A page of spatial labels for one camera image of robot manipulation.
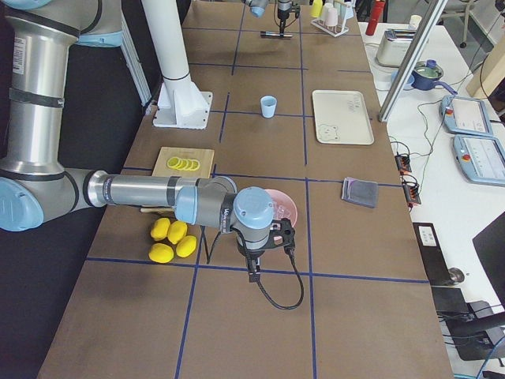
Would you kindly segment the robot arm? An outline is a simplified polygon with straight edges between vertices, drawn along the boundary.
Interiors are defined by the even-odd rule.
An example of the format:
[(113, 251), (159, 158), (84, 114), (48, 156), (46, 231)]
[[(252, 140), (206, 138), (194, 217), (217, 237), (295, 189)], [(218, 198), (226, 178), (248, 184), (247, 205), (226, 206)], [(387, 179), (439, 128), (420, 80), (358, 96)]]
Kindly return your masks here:
[[(133, 79), (117, 48), (72, 46), (59, 159), (65, 167), (146, 174), (163, 146), (211, 147), (218, 165), (240, 174), (282, 167), (298, 150), (294, 112), (272, 119), (234, 108), (211, 116), (207, 132), (150, 126), (141, 117)], [(1, 233), (1, 286), (22, 295), (63, 296), (85, 261), (146, 261), (147, 216), (136, 209), (86, 209), (24, 232)]]
[[(269, 1), (244, 0), (242, 3), (249, 7), (250, 13), (254, 17), (260, 18), (264, 15)], [(274, 1), (274, 4), (274, 22), (279, 27), (279, 30), (277, 32), (260, 31), (260, 37), (271, 39), (291, 39), (293, 35), (287, 33), (286, 29), (299, 18), (301, 8), (297, 3), (290, 0)]]

